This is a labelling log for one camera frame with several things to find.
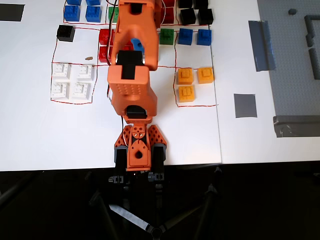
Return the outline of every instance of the black floor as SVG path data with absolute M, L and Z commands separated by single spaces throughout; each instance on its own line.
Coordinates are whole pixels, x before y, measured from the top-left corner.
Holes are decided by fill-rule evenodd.
M 210 215 L 208 239 L 314 240 L 320 239 L 320 162 L 234 164 L 220 166 L 219 198 Z M 163 221 L 200 200 L 214 181 L 215 166 L 165 168 Z M 28 172 L 0 172 L 4 192 Z M 112 169 L 38 171 L 22 191 L 0 207 L 0 238 L 111 239 L 96 206 L 89 206 L 99 189 L 105 203 L 120 201 L 108 183 Z M 156 224 L 154 188 L 139 175 L 130 196 L 130 211 Z M 162 240 L 193 239 L 201 210 L 180 222 Z M 113 213 L 112 220 L 123 239 L 152 239 L 150 234 Z

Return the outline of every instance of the black cable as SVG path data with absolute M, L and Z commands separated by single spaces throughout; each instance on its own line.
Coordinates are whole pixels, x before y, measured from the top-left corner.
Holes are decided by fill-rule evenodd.
M 116 2 L 114 2 L 114 4 L 112 4 L 112 3 L 109 2 L 108 0 L 106 0 L 106 2 L 107 2 L 108 4 L 110 4 L 111 6 L 118 7 L 118 4 L 116 4 Z
M 109 21 L 109 34 L 108 34 L 108 42 L 107 42 L 107 45 L 106 45 L 106 51 L 107 51 L 107 56 L 106 56 L 106 62 L 108 63 L 109 66 L 111 66 L 111 63 L 109 61 L 109 51 L 108 49 L 110 50 L 110 42 L 111 42 L 111 33 L 112 33 L 112 22 L 114 21 L 114 15 L 115 15 L 115 10 L 116 8 L 114 7 L 113 10 L 112 10 L 112 14 L 111 14 L 111 17 L 110 17 L 110 21 Z
M 110 20 L 111 22 L 109 21 L 109 34 L 108 34 L 108 42 L 107 42 L 107 45 L 106 45 L 106 62 L 108 63 L 108 66 L 111 66 L 111 63 L 109 61 L 109 51 L 108 49 L 110 50 L 110 46 L 109 46 L 109 43 L 111 42 L 110 38 L 111 38 L 111 33 L 112 33 L 112 22 L 114 21 L 114 15 L 115 15 L 115 10 L 116 10 L 116 6 L 117 5 L 117 0 L 114 1 L 114 4 L 111 4 L 110 2 L 108 2 L 108 0 L 106 0 L 106 2 L 113 7 L 113 10 L 112 10 L 112 14 L 111 14 L 111 17 L 110 17 Z M 108 88 L 107 88 L 107 97 L 109 97 L 109 90 L 110 90 L 110 86 L 108 84 Z

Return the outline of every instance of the orange plastic cover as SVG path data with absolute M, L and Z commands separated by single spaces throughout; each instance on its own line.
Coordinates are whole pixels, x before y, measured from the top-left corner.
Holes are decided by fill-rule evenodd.
M 108 82 L 112 89 L 112 105 L 116 113 L 124 116 L 129 123 L 151 123 L 157 115 L 157 96 L 150 87 L 149 69 L 136 66 L 134 80 L 122 79 L 122 66 L 111 65 L 108 71 Z M 131 119 L 126 116 L 127 106 L 137 105 L 147 112 L 147 119 Z
M 142 12 L 132 14 L 128 3 L 143 3 Z M 112 65 L 116 64 L 117 54 L 127 42 L 131 39 L 139 39 L 144 48 L 145 66 L 151 71 L 157 70 L 159 36 L 155 22 L 158 24 L 158 19 L 160 19 L 157 15 L 157 11 L 160 13 L 158 8 L 159 0 L 122 0 L 119 2 L 119 15 L 111 55 Z

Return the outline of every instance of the gray lego baseplate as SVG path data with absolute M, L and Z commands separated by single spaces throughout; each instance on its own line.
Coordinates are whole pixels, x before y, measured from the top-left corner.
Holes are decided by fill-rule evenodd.
M 305 21 L 306 16 L 320 16 L 320 0 L 257 2 L 261 20 L 268 21 L 273 47 L 276 68 L 269 74 L 276 115 L 320 115 L 320 80 L 315 73 L 319 69 L 320 20 L 312 21 L 313 44 L 307 42 L 312 36 L 308 36 Z M 297 13 L 290 15 L 290 9 Z

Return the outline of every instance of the white lego brick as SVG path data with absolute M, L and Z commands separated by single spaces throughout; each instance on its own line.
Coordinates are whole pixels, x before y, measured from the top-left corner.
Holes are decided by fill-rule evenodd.
M 68 81 L 70 79 L 71 65 L 68 63 L 53 63 L 52 79 L 58 81 Z
M 54 100 L 69 99 L 69 84 L 53 83 L 51 86 L 51 98 Z
M 89 99 L 90 84 L 89 83 L 73 83 L 71 97 L 73 99 L 85 100 Z
M 77 80 L 78 82 L 93 81 L 94 72 L 92 65 L 79 65 Z

